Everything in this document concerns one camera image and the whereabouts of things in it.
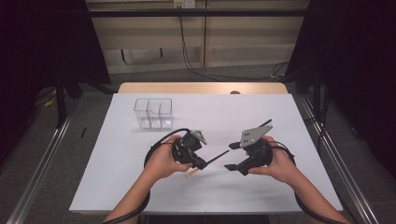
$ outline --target person's right hand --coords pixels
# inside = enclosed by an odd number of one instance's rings
[[[262,139],[267,141],[271,147],[277,147],[273,137],[263,136]],[[250,168],[248,172],[253,175],[270,175],[276,180],[287,184],[300,173],[288,154],[282,149],[273,150],[273,160],[268,167],[254,167]]]

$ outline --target table surface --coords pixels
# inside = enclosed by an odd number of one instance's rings
[[[166,93],[127,93],[147,90],[145,87],[152,92]],[[180,88],[200,94],[169,93],[179,92]],[[212,94],[201,94],[205,89]],[[247,94],[213,94],[216,90],[219,93],[241,91]],[[274,129],[268,134],[288,146],[296,156],[300,170],[336,209],[342,210],[292,96],[285,90],[280,83],[123,84],[120,88],[123,94],[113,97],[70,211],[81,214],[110,211],[143,169],[147,151],[137,148],[149,148],[169,133],[142,130],[137,126],[133,102],[145,97],[172,98],[175,105],[174,129],[186,128],[184,125],[191,129],[202,128],[208,145],[203,146],[197,154],[206,161],[227,149],[228,143],[239,141],[244,129],[272,119]],[[189,178],[184,177],[184,174],[173,174],[161,180],[151,190],[151,200],[145,213],[215,215],[301,211],[289,186],[270,176],[242,176],[238,172],[228,172],[223,167],[224,164],[239,163],[245,158],[242,149],[234,150]]]

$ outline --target clear plastic container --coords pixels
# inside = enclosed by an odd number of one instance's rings
[[[172,99],[139,98],[134,113],[140,128],[171,129],[173,127]]]

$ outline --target person's left hand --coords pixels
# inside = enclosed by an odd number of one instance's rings
[[[186,172],[192,164],[180,164],[172,156],[172,144],[181,138],[179,135],[170,136],[162,145],[160,145],[151,155],[146,164],[143,174],[147,174],[154,181],[166,178],[174,172]]]

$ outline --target gray floor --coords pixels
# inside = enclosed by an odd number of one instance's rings
[[[273,74],[272,65],[251,66],[229,66],[196,69],[202,74],[222,75],[231,77],[268,77]],[[216,77],[221,81],[253,81],[239,78]],[[134,74],[112,75],[112,85],[108,87],[116,90],[125,81],[213,81],[206,77],[197,76],[187,69],[141,72]],[[277,78],[267,78],[261,81],[277,81]],[[82,216],[68,212],[68,207],[73,200],[74,193],[78,187],[88,159],[91,155],[97,135],[100,132],[106,111],[111,102],[111,95],[103,94],[94,88],[81,84],[84,90],[83,96],[76,99],[68,99],[67,104],[76,105],[67,132],[60,144],[49,171],[35,195],[24,223],[100,223],[104,216]],[[301,109],[303,119],[308,118],[305,113],[301,96],[295,94],[294,83],[287,84],[288,91],[294,93],[297,106]],[[37,103],[46,101],[48,96],[37,99]],[[3,165],[0,176],[0,223],[6,223],[18,199],[28,185],[35,168],[43,157],[45,150],[55,132],[57,123],[56,104],[44,107],[37,106],[35,116],[31,125],[22,137],[18,145],[8,156]],[[396,221],[396,181],[376,161],[370,149],[363,139],[354,135],[351,124],[343,115],[342,111],[333,101],[327,113],[327,131],[332,137],[338,151],[340,152],[346,166],[352,173],[362,193],[373,208],[379,223],[394,223]],[[308,124],[307,130],[311,133],[314,143],[318,141],[318,134],[313,125]],[[320,147],[323,163],[333,182],[333,185],[345,202],[358,223],[363,223],[359,212],[355,208],[343,181],[337,173],[332,161],[327,155],[324,147]],[[352,221],[347,211],[343,212]],[[176,223],[184,223],[186,217],[177,217]],[[233,221],[217,217],[199,217],[197,223],[268,223],[267,217],[235,217]],[[151,217],[149,223],[167,223],[169,221],[158,221]],[[308,223],[304,214],[279,214],[269,216],[270,223]]]

